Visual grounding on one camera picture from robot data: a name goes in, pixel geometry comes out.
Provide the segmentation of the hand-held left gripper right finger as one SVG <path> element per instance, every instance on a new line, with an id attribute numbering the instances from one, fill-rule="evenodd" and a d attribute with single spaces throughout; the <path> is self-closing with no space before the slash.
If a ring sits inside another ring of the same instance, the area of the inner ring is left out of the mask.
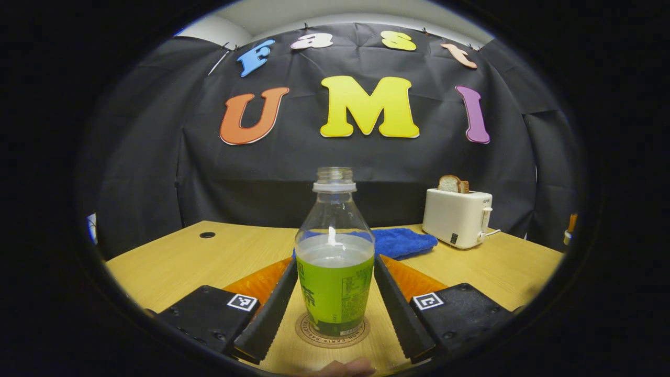
<path id="1" fill-rule="evenodd" d="M 471 284 L 446 286 L 384 255 L 375 258 L 375 281 L 411 363 L 457 358 L 513 318 Z"/>

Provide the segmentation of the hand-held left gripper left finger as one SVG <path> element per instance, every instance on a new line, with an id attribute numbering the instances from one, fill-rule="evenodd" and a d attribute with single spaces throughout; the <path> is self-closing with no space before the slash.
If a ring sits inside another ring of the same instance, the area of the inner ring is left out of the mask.
<path id="1" fill-rule="evenodd" d="M 289 257 L 223 289 L 203 285 L 149 315 L 188 339 L 228 357 L 259 364 L 274 342 L 297 281 Z"/>

